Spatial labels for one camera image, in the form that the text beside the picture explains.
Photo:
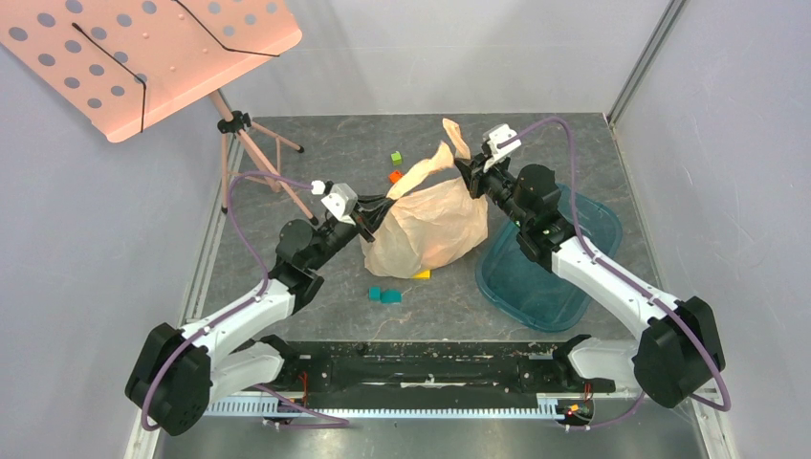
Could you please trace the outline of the translucent orange plastic bag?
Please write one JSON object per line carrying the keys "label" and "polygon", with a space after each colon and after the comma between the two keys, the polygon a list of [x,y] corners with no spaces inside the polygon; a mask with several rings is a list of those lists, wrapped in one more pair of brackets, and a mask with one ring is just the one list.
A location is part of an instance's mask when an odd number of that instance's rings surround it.
{"label": "translucent orange plastic bag", "polygon": [[375,231],[375,240],[361,242],[364,266],[376,276],[411,278],[445,267],[489,235],[487,199],[472,198],[461,177],[422,187],[428,176],[454,171],[455,160],[471,158],[459,124],[450,119],[442,124],[450,142],[440,142],[433,156],[391,186],[386,196],[394,205]]}

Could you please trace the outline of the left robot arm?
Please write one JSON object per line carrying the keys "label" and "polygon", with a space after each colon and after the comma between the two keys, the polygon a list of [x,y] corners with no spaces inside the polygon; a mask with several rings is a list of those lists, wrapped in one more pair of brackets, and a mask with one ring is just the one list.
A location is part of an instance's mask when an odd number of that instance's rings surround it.
{"label": "left robot arm", "polygon": [[218,312],[175,328],[164,322],[146,336],[124,388],[146,431],[188,431],[222,398],[263,383],[293,387],[299,362],[255,335],[307,306],[323,285],[317,271],[360,236],[373,241],[394,200],[349,200],[343,213],[313,225],[295,219],[280,231],[275,263],[259,282]]}

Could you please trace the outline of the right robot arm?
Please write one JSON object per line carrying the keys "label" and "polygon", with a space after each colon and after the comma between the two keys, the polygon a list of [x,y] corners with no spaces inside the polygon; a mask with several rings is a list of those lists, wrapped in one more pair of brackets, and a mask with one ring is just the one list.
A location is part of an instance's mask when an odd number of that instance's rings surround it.
{"label": "right robot arm", "polygon": [[471,196],[486,196],[518,230],[523,254],[602,305],[632,341],[570,339],[554,361],[555,383],[576,390],[588,380],[637,387],[673,408],[687,398],[719,411],[732,407],[721,373],[725,356],[712,307],[680,299],[645,283],[585,237],[578,218],[559,211],[553,170],[530,164],[513,176],[506,165],[488,167],[482,156],[454,162]]}

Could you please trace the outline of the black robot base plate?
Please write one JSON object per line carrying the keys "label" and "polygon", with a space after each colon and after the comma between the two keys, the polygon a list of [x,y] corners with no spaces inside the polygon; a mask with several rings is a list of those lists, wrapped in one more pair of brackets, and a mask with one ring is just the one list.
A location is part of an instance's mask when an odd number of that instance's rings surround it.
{"label": "black robot base plate", "polygon": [[608,379],[579,376],[554,341],[283,341],[279,392],[345,392],[356,386],[509,388],[522,393],[613,393]]}

